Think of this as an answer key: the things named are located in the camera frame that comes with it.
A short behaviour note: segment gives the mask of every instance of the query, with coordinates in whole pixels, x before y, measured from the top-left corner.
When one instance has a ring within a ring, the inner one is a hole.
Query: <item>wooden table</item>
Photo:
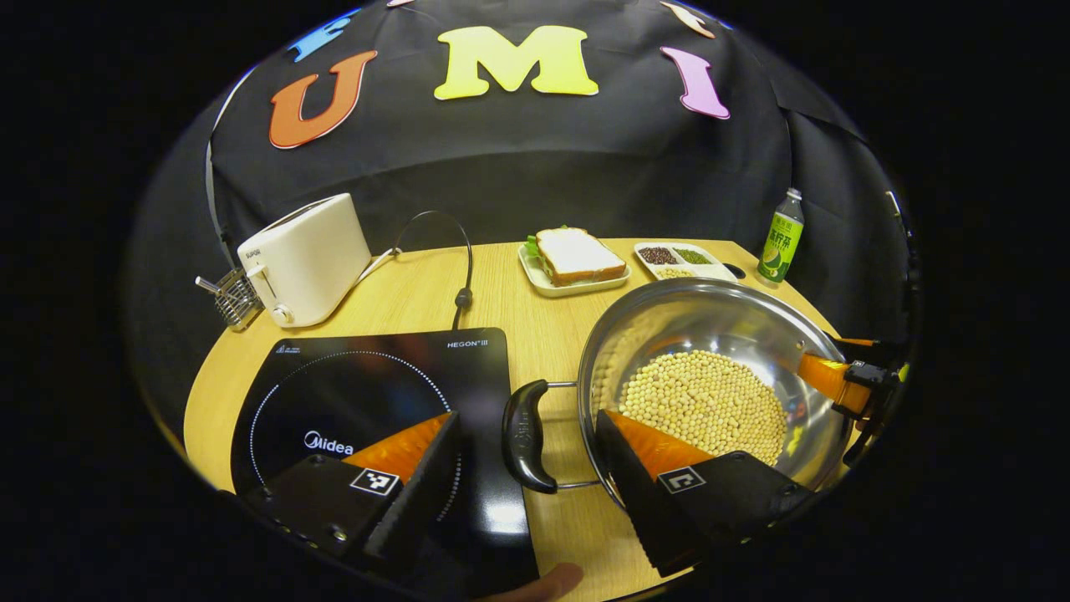
[[[660,238],[642,238],[660,240]],[[598,318],[622,295],[655,278],[636,257],[640,238],[608,238],[606,244],[631,266],[624,285],[575,296],[538,294],[517,257],[516,243],[473,247],[472,308],[459,328],[499,327],[505,331],[513,388],[546,379],[575,381],[580,356]],[[747,273],[750,284],[785,300],[829,335],[839,335],[794,288],[771,289],[754,277],[758,259],[730,241],[676,240],[697,244]],[[342,299],[334,315],[309,328],[281,329],[266,314],[241,334],[226,331],[204,360],[185,414],[186,452],[214,487],[233,492],[230,443],[242,402],[260,364],[280,339],[360,337],[448,330],[454,295],[464,280],[464,247],[403,252],[385,261]],[[408,299],[399,304],[398,298]],[[596,479],[580,435],[576,391],[551,389],[539,404],[544,426],[542,461],[559,482]],[[539,572],[572,561],[585,577],[567,600],[606,600],[663,581],[651,568],[627,515],[600,487],[556,495],[524,491]]]

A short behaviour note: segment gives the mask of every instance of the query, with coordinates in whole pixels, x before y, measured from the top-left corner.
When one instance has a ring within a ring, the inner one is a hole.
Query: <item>bottle label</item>
[[[802,223],[795,219],[775,213],[773,225],[769,226],[769,237],[765,238],[762,258],[758,261],[758,273],[771,281],[783,281],[788,267],[795,257],[795,247],[799,244]]]

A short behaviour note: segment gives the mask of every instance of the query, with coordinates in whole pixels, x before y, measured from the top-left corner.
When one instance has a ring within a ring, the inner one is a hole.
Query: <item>induction cooktop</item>
[[[463,443],[428,537],[463,567],[470,595],[519,587],[538,569],[523,492],[502,459],[509,395],[505,334],[496,328],[281,340],[239,415],[230,463],[235,493],[311,454],[341,460],[455,412]]]

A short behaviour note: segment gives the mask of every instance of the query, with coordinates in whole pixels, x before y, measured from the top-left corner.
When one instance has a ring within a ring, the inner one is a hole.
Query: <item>midea logo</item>
[[[343,453],[346,456],[353,456],[353,446],[347,446],[346,444],[339,444],[338,442],[333,441],[328,442],[321,437],[316,431],[305,433],[305,447],[314,450],[326,450]]]

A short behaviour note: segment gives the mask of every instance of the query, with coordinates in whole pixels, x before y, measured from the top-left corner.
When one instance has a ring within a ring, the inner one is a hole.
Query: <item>white toaster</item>
[[[353,198],[306,204],[238,247],[245,275],[275,324],[319,324],[335,311],[371,258]]]

